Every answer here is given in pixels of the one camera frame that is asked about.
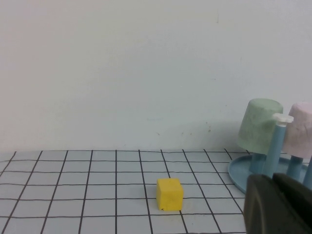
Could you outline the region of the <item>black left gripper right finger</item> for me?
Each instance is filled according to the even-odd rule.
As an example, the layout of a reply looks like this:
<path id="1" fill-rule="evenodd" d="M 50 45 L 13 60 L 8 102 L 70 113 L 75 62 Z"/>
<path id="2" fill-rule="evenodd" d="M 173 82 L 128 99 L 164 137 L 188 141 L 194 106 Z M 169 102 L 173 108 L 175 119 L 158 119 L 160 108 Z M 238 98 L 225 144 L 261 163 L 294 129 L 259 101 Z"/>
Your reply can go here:
<path id="1" fill-rule="evenodd" d="M 275 173 L 273 181 L 289 206 L 307 227 L 312 227 L 312 191 L 286 174 Z"/>

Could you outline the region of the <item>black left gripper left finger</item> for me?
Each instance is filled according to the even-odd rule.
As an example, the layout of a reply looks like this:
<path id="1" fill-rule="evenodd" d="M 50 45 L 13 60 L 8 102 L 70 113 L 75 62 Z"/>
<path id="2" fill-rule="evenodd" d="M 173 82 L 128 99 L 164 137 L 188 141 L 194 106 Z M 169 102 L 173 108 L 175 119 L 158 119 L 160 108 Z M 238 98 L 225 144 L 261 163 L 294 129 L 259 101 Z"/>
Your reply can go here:
<path id="1" fill-rule="evenodd" d="M 251 175 L 247 180 L 244 223 L 248 234 L 310 234 L 289 206 L 278 186 L 266 175 Z"/>

